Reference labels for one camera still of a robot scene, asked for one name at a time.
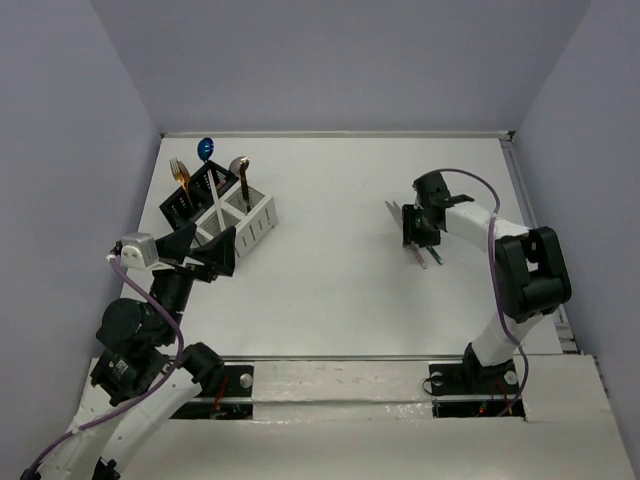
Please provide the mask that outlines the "clear chopstick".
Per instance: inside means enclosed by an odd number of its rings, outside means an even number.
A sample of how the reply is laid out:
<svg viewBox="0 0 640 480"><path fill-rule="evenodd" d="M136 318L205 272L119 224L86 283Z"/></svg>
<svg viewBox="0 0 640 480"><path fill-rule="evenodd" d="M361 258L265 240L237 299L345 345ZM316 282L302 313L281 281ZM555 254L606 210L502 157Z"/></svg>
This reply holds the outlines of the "clear chopstick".
<svg viewBox="0 0 640 480"><path fill-rule="evenodd" d="M198 176L193 176L190 180L189 186L190 186L191 198L196 208L196 213L191 214L191 207L184 193L185 207L183 210L182 217L185 220L191 220L195 222L196 220L200 219L209 208L213 207L212 195L210 191L210 185L209 185L207 173L204 173Z"/></svg>
<svg viewBox="0 0 640 480"><path fill-rule="evenodd" d="M226 225L224 222L224 216L221 209L220 199L217 192L217 186L215 182L215 170L211 168L211 163L206 162L207 166L207 177L210 185L210 191L212 195L213 208L215 209L216 217L218 220L218 225L220 229L220 233L222 233L226 229Z"/></svg>

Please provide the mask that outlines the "copper fork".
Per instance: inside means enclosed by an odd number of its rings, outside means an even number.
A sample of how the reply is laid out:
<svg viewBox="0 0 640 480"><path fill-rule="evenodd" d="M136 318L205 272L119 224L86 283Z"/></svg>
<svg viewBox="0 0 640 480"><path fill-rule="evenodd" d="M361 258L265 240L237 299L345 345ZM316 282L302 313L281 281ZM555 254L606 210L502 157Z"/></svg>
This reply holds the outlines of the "copper fork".
<svg viewBox="0 0 640 480"><path fill-rule="evenodd" d="M195 214L196 213L196 208L194 206L194 203L192 201L191 198L191 194L190 194L190 180L191 180L191 175L189 173L189 170L187 169L187 167L184 165L184 163L182 161L178 161L178 168L179 168L179 172L181 174L181 185L183 190L185 191L186 197L188 199L188 202L190 204L191 207L191 214Z"/></svg>

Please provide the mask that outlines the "gold fork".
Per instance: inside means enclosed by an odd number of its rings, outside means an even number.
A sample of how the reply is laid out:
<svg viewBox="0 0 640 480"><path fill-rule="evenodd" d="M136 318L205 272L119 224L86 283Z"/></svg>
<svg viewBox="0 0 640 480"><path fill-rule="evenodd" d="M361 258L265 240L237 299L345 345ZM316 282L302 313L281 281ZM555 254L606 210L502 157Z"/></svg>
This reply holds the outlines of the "gold fork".
<svg viewBox="0 0 640 480"><path fill-rule="evenodd" d="M178 161L179 160L177 158L171 158L169 160L169 166L170 166L171 173L172 173L172 176L173 176L174 180L177 181L180 184L181 188L182 188L182 185L181 185L181 174L180 174L179 168L178 168Z"/></svg>

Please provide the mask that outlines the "silver spoon pink handle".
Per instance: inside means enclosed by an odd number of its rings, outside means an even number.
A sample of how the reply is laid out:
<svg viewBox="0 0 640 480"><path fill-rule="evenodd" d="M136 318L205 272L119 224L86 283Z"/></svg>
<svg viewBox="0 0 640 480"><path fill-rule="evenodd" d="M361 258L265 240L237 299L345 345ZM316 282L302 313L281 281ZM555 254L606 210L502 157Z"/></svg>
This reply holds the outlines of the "silver spoon pink handle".
<svg viewBox="0 0 640 480"><path fill-rule="evenodd" d="M240 166L240 159L242 157L246 157L246 156L239 156L236 157L234 160L231 161L230 165L229 165L229 174L225 174L223 176L223 178L220 180L220 182L217 185L217 190L219 190L223 185L226 185L227 183L231 182L234 178L239 179L239 166Z"/></svg>

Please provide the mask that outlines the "gold knife black handle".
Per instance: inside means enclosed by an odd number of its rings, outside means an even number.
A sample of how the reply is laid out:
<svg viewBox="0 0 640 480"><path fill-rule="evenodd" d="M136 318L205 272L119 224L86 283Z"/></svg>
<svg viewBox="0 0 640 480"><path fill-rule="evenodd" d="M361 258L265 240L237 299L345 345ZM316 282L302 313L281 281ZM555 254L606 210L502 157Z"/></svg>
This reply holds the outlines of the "gold knife black handle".
<svg viewBox="0 0 640 480"><path fill-rule="evenodd" d="M251 211L251 198L250 198L250 190L249 190L248 179L247 179L247 170L249 165L250 165L250 160L248 157L242 157L240 159L239 177L241 181L242 197L245 202L247 213Z"/></svg>

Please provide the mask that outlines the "blue metallic spoon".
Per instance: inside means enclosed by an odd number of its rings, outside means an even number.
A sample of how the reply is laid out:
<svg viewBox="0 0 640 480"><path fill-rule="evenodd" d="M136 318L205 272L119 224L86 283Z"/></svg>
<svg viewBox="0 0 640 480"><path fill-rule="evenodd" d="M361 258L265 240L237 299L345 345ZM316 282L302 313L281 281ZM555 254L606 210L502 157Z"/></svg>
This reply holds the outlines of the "blue metallic spoon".
<svg viewBox="0 0 640 480"><path fill-rule="evenodd" d="M198 142L197 155L204 164L207 164L211 160L214 150L215 143L212 138L205 137Z"/></svg>

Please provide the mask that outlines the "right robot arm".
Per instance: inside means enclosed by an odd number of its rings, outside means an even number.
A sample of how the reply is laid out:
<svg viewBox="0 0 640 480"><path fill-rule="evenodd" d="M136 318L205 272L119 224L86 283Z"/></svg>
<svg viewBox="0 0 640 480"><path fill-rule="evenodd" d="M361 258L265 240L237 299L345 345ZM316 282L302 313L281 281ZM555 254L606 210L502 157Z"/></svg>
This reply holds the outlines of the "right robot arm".
<svg viewBox="0 0 640 480"><path fill-rule="evenodd" d="M528 228L500 217L501 199L493 186L487 188L494 201L490 210L467 194L452 194L447 172L438 169L414 180L416 198L402 206L400 226L408 248L432 250L450 234L488 257L496 313L466 346L461 363L441 375L445 387L482 392L508 372L532 328L571 298L572 286L552 228Z"/></svg>

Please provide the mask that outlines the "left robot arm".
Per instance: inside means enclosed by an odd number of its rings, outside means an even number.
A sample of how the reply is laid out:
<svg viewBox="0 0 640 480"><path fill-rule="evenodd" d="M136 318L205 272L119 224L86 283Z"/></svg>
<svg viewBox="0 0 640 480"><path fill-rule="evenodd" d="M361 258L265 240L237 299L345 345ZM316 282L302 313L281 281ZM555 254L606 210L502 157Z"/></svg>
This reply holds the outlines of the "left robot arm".
<svg viewBox="0 0 640 480"><path fill-rule="evenodd" d="M96 333L104 350L76 415L23 478L118 479L182 406L224 389L222 358L202 342L187 345L180 323L194 282L233 275L236 229L201 246L196 230L188 223L159 239L136 232L110 250L107 262L140 297L104 311Z"/></svg>

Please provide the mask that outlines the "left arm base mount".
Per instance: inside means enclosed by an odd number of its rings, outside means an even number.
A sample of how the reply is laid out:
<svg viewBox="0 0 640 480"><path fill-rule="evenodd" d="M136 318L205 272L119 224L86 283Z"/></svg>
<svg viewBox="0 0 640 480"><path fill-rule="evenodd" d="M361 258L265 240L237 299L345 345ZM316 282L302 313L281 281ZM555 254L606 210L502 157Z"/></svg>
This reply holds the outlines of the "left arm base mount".
<svg viewBox="0 0 640 480"><path fill-rule="evenodd" d="M253 418L254 365L231 363L218 391L201 393L172 416L177 420L249 420Z"/></svg>

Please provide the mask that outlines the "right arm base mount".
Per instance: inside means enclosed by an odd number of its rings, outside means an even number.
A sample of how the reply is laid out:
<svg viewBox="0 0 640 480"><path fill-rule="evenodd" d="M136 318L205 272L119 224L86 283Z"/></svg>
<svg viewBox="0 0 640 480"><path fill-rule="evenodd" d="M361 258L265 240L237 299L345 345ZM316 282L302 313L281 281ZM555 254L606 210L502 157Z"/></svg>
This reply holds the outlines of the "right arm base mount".
<svg viewBox="0 0 640 480"><path fill-rule="evenodd" d="M522 400L516 398L520 382L513 362L479 377L468 376L461 362L430 364L421 388L431 398L436 419L526 416Z"/></svg>

